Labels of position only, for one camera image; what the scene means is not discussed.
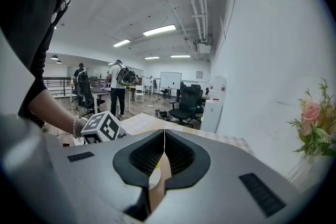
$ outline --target black metal railing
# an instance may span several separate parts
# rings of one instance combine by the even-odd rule
[[[71,86],[70,77],[44,77],[44,85],[54,97],[69,97],[74,90]],[[103,87],[105,79],[90,79],[90,86],[93,88]]]

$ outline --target black backpack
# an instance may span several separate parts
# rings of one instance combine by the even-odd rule
[[[133,81],[135,80],[135,73],[132,70],[128,70],[127,67],[121,67],[121,70],[119,71],[117,75],[117,83],[119,83],[122,86],[130,86]]]

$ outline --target pink rose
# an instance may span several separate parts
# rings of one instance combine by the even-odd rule
[[[311,131],[312,131],[311,124],[307,121],[304,121],[300,129],[300,135],[303,136],[311,135]]]
[[[302,119],[306,122],[313,123],[320,114],[320,106],[314,102],[306,102],[303,108]]]

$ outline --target ceiling light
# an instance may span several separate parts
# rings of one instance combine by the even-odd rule
[[[172,58],[190,58],[190,55],[171,55]]]
[[[146,60],[150,60],[150,59],[159,59],[160,57],[158,56],[154,56],[154,57],[145,57]]]
[[[154,29],[154,30],[144,32],[143,34],[145,36],[151,36],[151,35],[154,35],[154,34],[166,32],[166,31],[171,31],[171,30],[176,30],[175,25],[168,25],[168,26],[160,27],[160,28],[157,28],[157,29]]]
[[[128,39],[125,39],[125,40],[123,40],[123,41],[121,41],[121,42],[119,42],[119,43],[117,43],[117,44],[114,44],[113,46],[114,47],[119,47],[119,46],[121,46],[121,45],[124,45],[124,44],[127,44],[127,43],[129,43],[130,41],[128,40]]]

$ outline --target flower vase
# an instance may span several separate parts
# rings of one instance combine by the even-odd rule
[[[303,192],[324,180],[334,158],[301,153],[297,164],[290,170],[286,179]]]

